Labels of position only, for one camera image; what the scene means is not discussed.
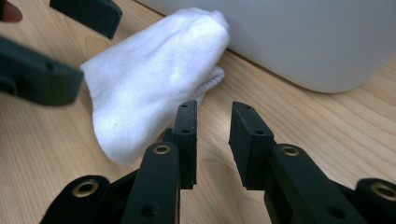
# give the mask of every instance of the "white box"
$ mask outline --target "white box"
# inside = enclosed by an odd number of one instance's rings
[[[396,53],[396,0],[138,0],[218,10],[230,49],[313,91],[347,91]]]

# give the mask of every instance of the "wooden surface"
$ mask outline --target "wooden surface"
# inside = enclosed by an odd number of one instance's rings
[[[24,20],[1,23],[0,34],[76,68],[161,18],[132,0],[116,1],[123,17],[108,41],[50,9],[48,0],[11,2]],[[198,185],[181,193],[181,223],[270,223],[263,192],[242,188],[227,144],[232,101],[255,107],[278,143],[305,149],[332,180],[350,188],[364,177],[396,182],[396,58],[338,94],[299,88],[231,52],[219,65],[226,78],[198,110]],[[0,93],[0,223],[38,223],[75,178],[115,181],[138,167],[117,165],[101,151],[85,84],[66,107]]]

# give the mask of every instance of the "white cloth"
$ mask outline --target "white cloth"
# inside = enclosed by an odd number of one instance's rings
[[[224,77],[216,63],[230,42],[218,11],[182,9],[85,62],[102,150],[130,164],[175,121],[177,107],[202,100]]]

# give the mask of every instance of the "brass insert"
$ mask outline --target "brass insert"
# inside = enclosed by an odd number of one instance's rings
[[[99,184],[94,179],[85,180],[73,189],[73,195],[78,198],[85,198],[96,192],[98,188]]]

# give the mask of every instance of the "black plastic part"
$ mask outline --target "black plastic part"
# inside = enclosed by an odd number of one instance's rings
[[[109,220],[106,223],[120,223],[126,204],[128,203],[128,197],[131,193],[134,181],[139,170],[135,170],[130,174],[118,179],[113,182],[111,186],[110,204],[112,205]]]
[[[264,157],[276,142],[272,131],[250,105],[233,102],[229,144],[243,186],[264,190],[268,176]]]
[[[180,188],[192,189],[197,183],[197,102],[189,101],[178,107],[172,132],[172,143],[180,157]]]
[[[178,148],[161,142],[146,150],[121,223],[179,223]]]
[[[51,0],[49,6],[109,39],[122,16],[121,9],[110,0]]]
[[[281,188],[292,211],[290,223],[366,223],[334,183],[317,167],[301,148],[279,144],[274,147],[269,163],[276,188]],[[265,194],[270,195],[268,186]],[[282,204],[276,208],[282,211]]]
[[[50,205],[41,223],[105,223],[110,203],[108,180],[86,175],[68,184]]]
[[[351,201],[369,223],[396,223],[396,185],[388,181],[360,180]]]
[[[0,91],[41,105],[69,105],[83,74],[0,36]]]

